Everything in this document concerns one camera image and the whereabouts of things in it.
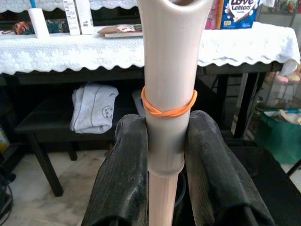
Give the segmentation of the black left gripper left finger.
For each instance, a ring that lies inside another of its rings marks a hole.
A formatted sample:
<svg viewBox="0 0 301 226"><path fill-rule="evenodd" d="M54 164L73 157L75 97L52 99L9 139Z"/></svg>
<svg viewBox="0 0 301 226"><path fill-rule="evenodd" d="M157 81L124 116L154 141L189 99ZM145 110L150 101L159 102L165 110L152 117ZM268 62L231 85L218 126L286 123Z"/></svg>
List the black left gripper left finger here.
<svg viewBox="0 0 301 226"><path fill-rule="evenodd" d="M115 145L97 173L81 226L148 225L148 135L145 118L123 116Z"/></svg>

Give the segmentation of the beige handled broom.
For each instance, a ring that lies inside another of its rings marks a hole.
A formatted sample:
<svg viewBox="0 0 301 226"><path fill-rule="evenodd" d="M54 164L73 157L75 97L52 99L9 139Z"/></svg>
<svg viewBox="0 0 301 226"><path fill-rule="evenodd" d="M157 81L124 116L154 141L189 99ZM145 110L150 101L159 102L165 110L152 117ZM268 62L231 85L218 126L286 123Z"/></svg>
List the beige handled broom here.
<svg viewBox="0 0 301 226"><path fill-rule="evenodd" d="M165 50L152 44L177 38L186 47L201 39L213 0L138 0L144 41L146 98L166 112L190 102L197 64L172 66L155 59ZM184 143L190 111L176 118L157 118L147 111L149 226L172 226L178 176L184 167Z"/></svg>

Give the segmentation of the black floor mat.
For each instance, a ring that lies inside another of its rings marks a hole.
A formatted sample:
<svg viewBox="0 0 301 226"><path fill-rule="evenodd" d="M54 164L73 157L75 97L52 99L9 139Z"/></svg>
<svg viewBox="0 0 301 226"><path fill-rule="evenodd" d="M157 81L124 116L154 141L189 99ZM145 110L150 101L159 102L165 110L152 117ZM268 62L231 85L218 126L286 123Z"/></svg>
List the black floor mat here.
<svg viewBox="0 0 301 226"><path fill-rule="evenodd" d="M272 154L252 141L225 143L249 173L277 226L301 226L301 192Z"/></svg>

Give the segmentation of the white folded towel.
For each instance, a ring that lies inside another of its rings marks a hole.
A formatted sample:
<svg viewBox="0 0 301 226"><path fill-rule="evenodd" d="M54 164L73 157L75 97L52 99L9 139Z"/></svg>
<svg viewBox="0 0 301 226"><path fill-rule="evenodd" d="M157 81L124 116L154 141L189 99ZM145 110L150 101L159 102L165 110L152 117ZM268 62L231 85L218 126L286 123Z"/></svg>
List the white folded towel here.
<svg viewBox="0 0 301 226"><path fill-rule="evenodd" d="M86 83L72 93L70 130L79 134L103 134L112 128L118 90L109 85Z"/></svg>

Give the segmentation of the orange rubber band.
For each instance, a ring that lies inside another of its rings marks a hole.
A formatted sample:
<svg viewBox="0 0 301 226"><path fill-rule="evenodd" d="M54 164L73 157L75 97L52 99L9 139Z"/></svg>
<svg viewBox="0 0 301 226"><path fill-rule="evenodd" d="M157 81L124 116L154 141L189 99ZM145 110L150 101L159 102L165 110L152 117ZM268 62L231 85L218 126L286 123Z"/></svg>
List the orange rubber band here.
<svg viewBox="0 0 301 226"><path fill-rule="evenodd" d="M198 92L194 89L191 100L190 100L190 102L187 103L187 105L177 108L177 109L170 110L170 111L162 112L162 111L156 109L155 107L153 107L149 103L149 101L146 98L145 87L143 87L142 91L141 91L141 98L143 101L143 107L144 107L145 111L147 111L150 115L157 117L157 118L163 118L163 117L176 118L176 117L180 117L180 116L186 114L188 111L191 110L191 108L195 104L195 102L197 100L197 96L198 96Z"/></svg>

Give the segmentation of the green fabric bag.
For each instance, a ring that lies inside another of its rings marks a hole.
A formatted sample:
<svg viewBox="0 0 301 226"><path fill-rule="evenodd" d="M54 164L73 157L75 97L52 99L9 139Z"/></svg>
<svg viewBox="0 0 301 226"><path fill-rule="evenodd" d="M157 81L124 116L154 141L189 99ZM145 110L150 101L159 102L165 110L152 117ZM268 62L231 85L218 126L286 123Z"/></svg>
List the green fabric bag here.
<svg viewBox="0 0 301 226"><path fill-rule="evenodd" d="M301 125L286 121L278 111L260 113L255 142L281 164L301 159Z"/></svg>

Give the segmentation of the black wooden bench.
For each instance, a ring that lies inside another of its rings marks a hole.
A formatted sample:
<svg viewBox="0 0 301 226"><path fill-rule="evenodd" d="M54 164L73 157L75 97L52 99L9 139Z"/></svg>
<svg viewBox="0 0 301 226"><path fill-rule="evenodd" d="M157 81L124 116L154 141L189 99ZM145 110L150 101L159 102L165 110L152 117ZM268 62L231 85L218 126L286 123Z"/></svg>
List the black wooden bench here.
<svg viewBox="0 0 301 226"><path fill-rule="evenodd" d="M24 134L56 197L63 188L47 154L48 151L67 151L71 160L77 160L77 151L108 149L114 142L118 121L126 114L137 113L133 99L119 97L115 102L113 126L103 134L78 134L69 129L73 113L71 98L51 97L43 100L16 127Z"/></svg>

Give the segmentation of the black wooden table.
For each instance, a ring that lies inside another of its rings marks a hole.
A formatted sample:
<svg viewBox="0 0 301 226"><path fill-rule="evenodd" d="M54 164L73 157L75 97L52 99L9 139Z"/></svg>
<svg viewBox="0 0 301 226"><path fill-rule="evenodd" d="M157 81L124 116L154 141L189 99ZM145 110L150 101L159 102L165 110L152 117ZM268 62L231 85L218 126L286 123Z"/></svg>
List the black wooden table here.
<svg viewBox="0 0 301 226"><path fill-rule="evenodd" d="M256 63L254 65L244 63L240 66L231 66L229 64L223 66L214 64L206 67L200 66L197 68L195 82L198 98L193 109L209 113L219 125L222 125L222 114L227 90L226 81L230 76L240 77L246 73L252 76L253 83L251 86L258 87L262 85L263 77L266 73L276 72L282 68L283 64L276 61L270 64ZM132 98L132 92L135 89L140 89L143 81L144 69L136 66L131 66L127 69L114 67L111 70L107 70L101 67L95 71L83 69L75 72L68 69L61 73L32 72L0 75L0 87L8 86L16 90L20 86L26 86L30 93L30 100L40 100L40 103L51 97L63 98L69 96L71 98L71 89L84 82L109 84L119 90L117 99L119 97ZM30 108L20 123L36 107Z"/></svg>

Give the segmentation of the white lace tablecloth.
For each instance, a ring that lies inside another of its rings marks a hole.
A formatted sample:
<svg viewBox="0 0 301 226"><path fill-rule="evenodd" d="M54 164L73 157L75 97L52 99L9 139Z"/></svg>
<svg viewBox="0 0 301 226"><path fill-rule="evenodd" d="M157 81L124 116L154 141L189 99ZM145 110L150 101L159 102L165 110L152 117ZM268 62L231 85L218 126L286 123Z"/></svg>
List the white lace tablecloth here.
<svg viewBox="0 0 301 226"><path fill-rule="evenodd" d="M158 63L171 57L171 65L193 63L199 66L256 63L283 64L283 75L292 73L301 61L295 31L289 27L255 23L251 29L205 30L197 44L186 47L177 38L156 42L153 49L171 49L156 56ZM17 72L63 72L99 67L129 68L144 66L144 46L141 37L105 38L93 35L71 36L51 34L48 39L34 35L0 34L0 74Z"/></svg>

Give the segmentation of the brown flat pouch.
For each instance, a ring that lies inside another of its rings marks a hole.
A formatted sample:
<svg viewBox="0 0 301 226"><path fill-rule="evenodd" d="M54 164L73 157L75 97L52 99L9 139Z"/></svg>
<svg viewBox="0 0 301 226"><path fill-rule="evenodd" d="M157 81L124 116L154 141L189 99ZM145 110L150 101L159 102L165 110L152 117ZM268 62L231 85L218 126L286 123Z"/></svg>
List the brown flat pouch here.
<svg viewBox="0 0 301 226"><path fill-rule="evenodd" d="M113 26L106 26L101 30L99 30L97 33L100 35L105 35L105 34L112 34L112 33L134 33L134 32L140 32L140 30L137 30L135 26L132 24L119 24Z"/></svg>

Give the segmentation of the pink box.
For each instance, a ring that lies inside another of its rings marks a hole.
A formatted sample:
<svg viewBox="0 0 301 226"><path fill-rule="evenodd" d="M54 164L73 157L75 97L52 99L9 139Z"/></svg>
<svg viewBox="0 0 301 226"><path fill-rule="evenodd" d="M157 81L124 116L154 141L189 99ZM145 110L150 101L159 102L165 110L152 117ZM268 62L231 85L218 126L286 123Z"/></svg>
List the pink box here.
<svg viewBox="0 0 301 226"><path fill-rule="evenodd" d="M216 30L216 24L217 24L217 14L218 14L218 6L219 6L219 0L213 0L213 4L211 6L205 29L206 30Z"/></svg>

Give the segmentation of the orange book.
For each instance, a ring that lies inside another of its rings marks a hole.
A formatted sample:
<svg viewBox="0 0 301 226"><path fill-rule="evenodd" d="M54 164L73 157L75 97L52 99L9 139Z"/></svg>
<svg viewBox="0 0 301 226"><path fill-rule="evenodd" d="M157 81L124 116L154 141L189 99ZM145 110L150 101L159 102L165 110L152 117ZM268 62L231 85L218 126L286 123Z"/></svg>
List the orange book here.
<svg viewBox="0 0 301 226"><path fill-rule="evenodd" d="M221 28L224 0L218 0L217 3L218 4L217 4L217 11L216 11L215 29L219 30Z"/></svg>

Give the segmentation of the blue Love Letters box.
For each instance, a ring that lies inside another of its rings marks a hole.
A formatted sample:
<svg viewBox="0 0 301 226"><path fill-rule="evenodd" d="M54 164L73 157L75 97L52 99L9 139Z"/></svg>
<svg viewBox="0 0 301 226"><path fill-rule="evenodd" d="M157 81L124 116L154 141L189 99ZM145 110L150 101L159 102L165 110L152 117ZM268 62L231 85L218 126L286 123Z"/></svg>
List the blue Love Letters box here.
<svg viewBox="0 0 301 226"><path fill-rule="evenodd" d="M260 0L224 0L221 30L252 28L259 3Z"/></svg>

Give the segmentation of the dark floral pouch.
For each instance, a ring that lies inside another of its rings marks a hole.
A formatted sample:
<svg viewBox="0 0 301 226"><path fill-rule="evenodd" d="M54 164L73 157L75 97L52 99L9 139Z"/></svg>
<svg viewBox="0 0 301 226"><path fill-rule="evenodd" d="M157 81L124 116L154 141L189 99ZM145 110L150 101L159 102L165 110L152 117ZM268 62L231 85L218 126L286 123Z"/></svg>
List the dark floral pouch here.
<svg viewBox="0 0 301 226"><path fill-rule="evenodd" d="M1 34L14 33L16 35L29 35L33 34L32 25L30 22L18 22L12 26L11 30L2 31Z"/></svg>

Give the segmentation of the white lace runner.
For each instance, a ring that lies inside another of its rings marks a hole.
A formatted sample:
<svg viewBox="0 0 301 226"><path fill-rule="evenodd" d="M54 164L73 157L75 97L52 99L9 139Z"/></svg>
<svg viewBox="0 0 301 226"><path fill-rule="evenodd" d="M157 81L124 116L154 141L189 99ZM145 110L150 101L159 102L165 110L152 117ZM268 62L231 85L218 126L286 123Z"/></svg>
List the white lace runner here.
<svg viewBox="0 0 301 226"><path fill-rule="evenodd" d="M36 7L51 12L56 8L64 11L63 0L34 0ZM137 6L137 0L89 0L91 10L101 8L123 8L131 9ZM32 7L30 0L0 0L0 13L11 11L21 13Z"/></svg>

